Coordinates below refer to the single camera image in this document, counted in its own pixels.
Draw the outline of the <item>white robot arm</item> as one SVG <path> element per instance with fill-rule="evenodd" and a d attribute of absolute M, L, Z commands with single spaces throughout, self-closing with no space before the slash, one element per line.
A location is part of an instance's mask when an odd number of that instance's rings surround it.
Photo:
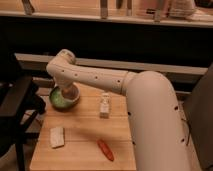
<path fill-rule="evenodd" d="M 78 66 L 67 49 L 46 70 L 62 89 L 78 82 L 126 97 L 136 171 L 191 171 L 177 96 L 163 74 Z"/>

